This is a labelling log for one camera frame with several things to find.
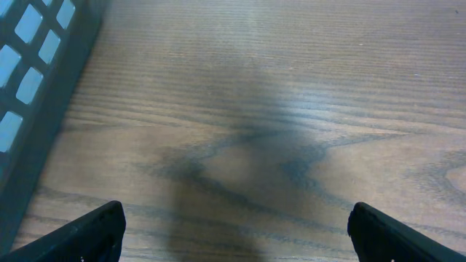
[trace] black plastic piece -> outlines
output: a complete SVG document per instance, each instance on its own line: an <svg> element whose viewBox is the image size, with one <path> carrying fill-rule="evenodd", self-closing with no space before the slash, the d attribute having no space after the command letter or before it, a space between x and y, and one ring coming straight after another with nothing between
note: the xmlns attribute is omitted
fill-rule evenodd
<svg viewBox="0 0 466 262"><path fill-rule="evenodd" d="M122 203L112 201L0 258L15 261L116 262L126 229Z"/></svg>
<svg viewBox="0 0 466 262"><path fill-rule="evenodd" d="M349 216L348 234L360 262L466 261L463 255L362 202Z"/></svg>

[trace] wood grain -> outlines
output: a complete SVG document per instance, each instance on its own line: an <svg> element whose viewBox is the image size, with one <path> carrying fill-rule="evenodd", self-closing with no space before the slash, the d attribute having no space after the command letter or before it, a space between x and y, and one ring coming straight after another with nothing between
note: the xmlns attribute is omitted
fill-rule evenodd
<svg viewBox="0 0 466 262"><path fill-rule="evenodd" d="M364 201L466 252L466 2L115 0L15 247L108 200L122 261L356 261Z"/></svg>

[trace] wooden surface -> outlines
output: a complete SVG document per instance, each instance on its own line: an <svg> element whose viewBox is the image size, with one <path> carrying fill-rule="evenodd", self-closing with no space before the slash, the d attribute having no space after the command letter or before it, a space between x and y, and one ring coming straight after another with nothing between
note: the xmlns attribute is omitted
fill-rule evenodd
<svg viewBox="0 0 466 262"><path fill-rule="evenodd" d="M115 0L15 247L108 200L122 261L356 261L364 201L466 253L466 2Z"/></svg>

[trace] wooden table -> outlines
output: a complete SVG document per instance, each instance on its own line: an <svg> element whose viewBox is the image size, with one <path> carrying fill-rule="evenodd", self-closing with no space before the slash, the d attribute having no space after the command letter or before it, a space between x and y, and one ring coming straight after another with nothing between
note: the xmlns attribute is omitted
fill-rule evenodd
<svg viewBox="0 0 466 262"><path fill-rule="evenodd" d="M364 201L466 253L466 1L115 0L15 247L108 200L122 261L356 261Z"/></svg>

